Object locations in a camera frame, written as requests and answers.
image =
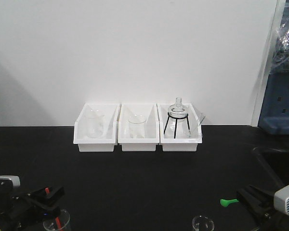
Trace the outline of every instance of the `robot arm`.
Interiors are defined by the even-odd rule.
[[[277,192],[249,185],[239,189],[236,195],[238,201],[252,214],[261,231],[289,230],[289,185]]]
[[[0,176],[0,231],[20,231],[26,227],[55,218],[60,207],[55,203],[64,195],[64,189],[51,187],[12,196],[14,188],[20,187],[17,176]]]

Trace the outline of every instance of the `plastic bag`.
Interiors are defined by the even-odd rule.
[[[289,72],[289,18],[277,30],[278,40],[273,56],[271,74]]]

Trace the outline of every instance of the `black countertop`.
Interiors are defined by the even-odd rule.
[[[277,185],[252,154],[255,147],[289,149],[289,136],[249,126],[203,126],[196,152],[80,153],[73,127],[0,128],[0,175],[18,175],[22,190],[65,188],[60,205],[82,231],[190,231],[192,218],[213,219],[218,231],[249,231],[245,208],[227,208],[236,190]],[[42,230],[41,225],[26,230]]]

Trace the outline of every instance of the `black metal leg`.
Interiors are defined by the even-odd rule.
[[[169,121],[169,116],[168,116],[168,119],[167,119],[167,122],[166,122],[166,126],[165,126],[165,129],[164,129],[164,135],[165,135],[166,128],[167,128],[167,125],[168,125],[168,121]]]
[[[177,133],[177,123],[178,123],[178,119],[175,119],[174,139],[175,139],[175,135],[176,135],[176,133]]]
[[[187,126],[188,126],[188,130],[190,131],[191,129],[189,128],[189,121],[188,121],[188,116],[186,117],[187,120]]]

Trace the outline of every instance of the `green handle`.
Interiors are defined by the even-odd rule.
[[[237,199],[233,199],[233,200],[224,200],[224,199],[221,199],[220,200],[220,203],[221,203],[221,206],[223,207],[227,207],[228,205],[232,204],[232,203],[236,203],[236,202],[239,202]]]

